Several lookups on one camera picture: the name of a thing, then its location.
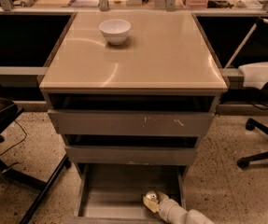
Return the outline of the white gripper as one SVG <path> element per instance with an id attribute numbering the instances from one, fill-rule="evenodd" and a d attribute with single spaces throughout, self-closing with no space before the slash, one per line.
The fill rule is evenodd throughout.
<path id="1" fill-rule="evenodd" d="M 143 197 L 144 206 L 153 213 L 158 211 L 162 220 L 169 224 L 185 224 L 188 212 L 165 193 L 157 192 L 158 199 Z"/>

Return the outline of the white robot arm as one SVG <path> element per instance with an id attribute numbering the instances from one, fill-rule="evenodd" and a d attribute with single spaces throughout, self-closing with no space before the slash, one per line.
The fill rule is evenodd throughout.
<path id="1" fill-rule="evenodd" d="M 179 203 L 160 191 L 149 191 L 143 197 L 144 206 L 168 224 L 215 224 L 197 210 L 187 211 Z"/>

